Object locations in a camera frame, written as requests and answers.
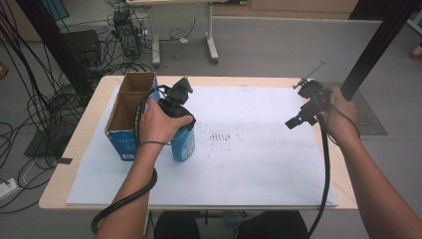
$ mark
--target forearm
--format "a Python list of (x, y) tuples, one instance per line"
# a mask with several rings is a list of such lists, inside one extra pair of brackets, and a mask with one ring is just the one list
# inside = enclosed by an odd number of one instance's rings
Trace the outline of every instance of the forearm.
[[(138, 191), (150, 181), (155, 159), (161, 149), (162, 145), (158, 144), (146, 144), (139, 149), (133, 166), (113, 202)], [(149, 193), (146, 193), (106, 217), (97, 238), (142, 238), (148, 198)]]
[(370, 238), (420, 238), (422, 222), (373, 162), (359, 139), (341, 150)]

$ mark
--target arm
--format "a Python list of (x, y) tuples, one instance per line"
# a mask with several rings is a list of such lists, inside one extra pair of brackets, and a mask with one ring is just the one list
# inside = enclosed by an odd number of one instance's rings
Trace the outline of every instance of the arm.
[[(179, 119), (168, 117), (153, 99), (148, 99), (149, 111), (140, 119), (140, 142), (169, 142), (176, 131), (190, 123), (193, 117)], [(152, 170), (163, 145), (146, 143), (141, 146), (127, 177), (115, 196), (116, 202), (145, 186), (152, 176)], [(149, 193), (135, 199), (106, 217), (101, 224), (97, 238), (141, 238), (147, 213)]]
[[(354, 104), (334, 88), (334, 106), (356, 121)], [(336, 109), (325, 112), (329, 133), (344, 156), (360, 217), (370, 238), (420, 238), (422, 221), (373, 162), (353, 124)]]

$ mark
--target white paper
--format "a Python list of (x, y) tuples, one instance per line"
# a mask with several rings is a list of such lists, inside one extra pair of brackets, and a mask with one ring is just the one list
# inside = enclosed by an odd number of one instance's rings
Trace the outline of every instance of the white paper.
[[(131, 166), (104, 133), (117, 90), (82, 158), (70, 204), (110, 204)], [(195, 151), (177, 162), (164, 148), (150, 206), (320, 205), (323, 161), (312, 128), (285, 126), (302, 104), (285, 88), (195, 87), (185, 105), (197, 119)], [(332, 190), (327, 205), (337, 205)]]

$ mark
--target computer tower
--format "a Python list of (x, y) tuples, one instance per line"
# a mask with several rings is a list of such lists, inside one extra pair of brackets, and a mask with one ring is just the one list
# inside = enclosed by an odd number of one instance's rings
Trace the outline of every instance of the computer tower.
[(88, 67), (98, 66), (101, 63), (102, 49), (95, 30), (62, 33), (61, 35), (78, 64)]
[(140, 41), (131, 22), (129, 11), (114, 11), (112, 20), (116, 35), (121, 39), (124, 55), (127, 57), (139, 56)]

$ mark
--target wooden table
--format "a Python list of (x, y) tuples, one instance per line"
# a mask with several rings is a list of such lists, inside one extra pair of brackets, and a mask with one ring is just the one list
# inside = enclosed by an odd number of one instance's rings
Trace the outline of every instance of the wooden table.
[[(69, 192), (75, 180), (79, 163), (87, 149), (96, 126), (106, 108), (112, 90), (120, 85), (123, 76), (107, 76), (100, 81), (63, 157), (71, 158), (70, 164), (59, 164), (47, 185), (40, 206), (45, 209), (101, 209), (102, 206), (70, 205), (66, 203)], [(157, 76), (161, 85), (172, 86), (180, 77)], [(274, 87), (290, 88), (299, 79), (296, 78), (229, 78), (229, 77), (189, 77), (192, 87)], [(314, 127), (320, 152), (321, 140), (318, 125)], [(339, 148), (330, 142), (331, 185), (333, 185), (338, 205), (332, 209), (357, 209), (350, 179)]]
[(140, 6), (146, 10), (148, 15), (149, 27), (152, 36), (152, 64), (157, 67), (160, 64), (159, 56), (159, 38), (155, 33), (154, 14), (152, 12), (152, 5), (155, 4), (180, 4), (180, 3), (207, 3), (208, 4), (208, 31), (205, 33), (208, 49), (210, 51), (211, 59), (218, 64), (218, 54), (215, 47), (214, 38), (212, 36), (212, 13), (213, 2), (225, 2), (226, 0), (126, 0), (126, 3), (131, 6)]

